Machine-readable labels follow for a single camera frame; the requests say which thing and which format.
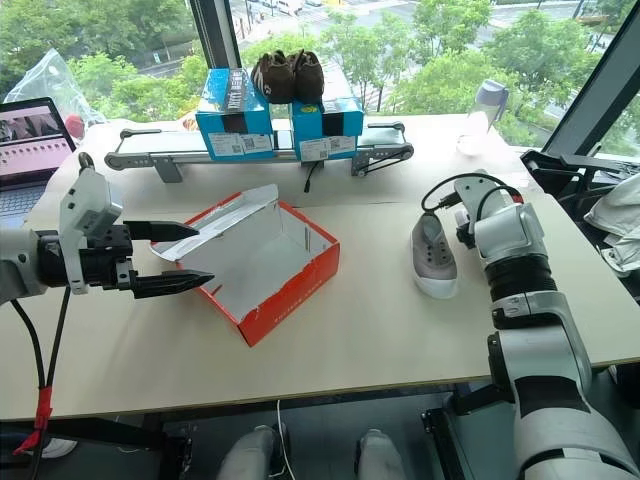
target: cardboard box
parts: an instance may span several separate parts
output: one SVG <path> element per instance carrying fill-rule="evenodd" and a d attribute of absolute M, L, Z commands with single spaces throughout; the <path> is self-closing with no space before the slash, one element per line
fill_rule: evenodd
<path fill-rule="evenodd" d="M 362 105 L 344 73 L 335 63 L 323 64 L 322 69 L 322 105 L 296 100 L 290 107 L 294 148 L 303 162 L 353 157 L 362 134 Z"/>
<path fill-rule="evenodd" d="M 338 241 L 278 201 L 275 185 L 237 193 L 186 224 L 200 234 L 153 244 L 153 251 L 215 274 L 199 290 L 250 346 L 338 270 Z"/>
<path fill-rule="evenodd" d="M 273 157 L 269 105 L 244 69 L 209 70 L 196 121 L 214 161 Z"/>

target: laptop keyboard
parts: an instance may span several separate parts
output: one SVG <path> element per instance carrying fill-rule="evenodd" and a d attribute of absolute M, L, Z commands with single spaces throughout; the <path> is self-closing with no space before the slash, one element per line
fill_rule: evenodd
<path fill-rule="evenodd" d="M 45 186 L 21 188 L 0 193 L 0 215 L 26 214 L 44 193 Z"/>

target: water bottle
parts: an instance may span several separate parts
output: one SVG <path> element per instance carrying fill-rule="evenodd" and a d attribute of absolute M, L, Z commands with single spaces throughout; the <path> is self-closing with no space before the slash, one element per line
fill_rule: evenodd
<path fill-rule="evenodd" d="M 482 82 L 458 137 L 457 149 L 460 153 L 474 157 L 484 151 L 489 129 L 502 117 L 508 98 L 509 89 L 504 85 L 493 80 Z"/>

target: pair of brown shoes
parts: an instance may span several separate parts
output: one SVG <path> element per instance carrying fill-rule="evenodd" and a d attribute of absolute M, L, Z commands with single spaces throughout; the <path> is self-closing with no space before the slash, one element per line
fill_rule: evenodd
<path fill-rule="evenodd" d="M 265 53 L 253 67 L 251 81 L 274 104 L 291 103 L 294 99 L 320 103 L 324 92 L 324 74 L 318 57 L 305 50 L 289 56 L 282 50 Z"/>

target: laptop screen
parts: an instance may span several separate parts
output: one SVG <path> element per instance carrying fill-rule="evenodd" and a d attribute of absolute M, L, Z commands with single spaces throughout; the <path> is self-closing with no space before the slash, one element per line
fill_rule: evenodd
<path fill-rule="evenodd" d="M 51 99 L 0 105 L 0 185 L 46 182 L 74 150 Z"/>

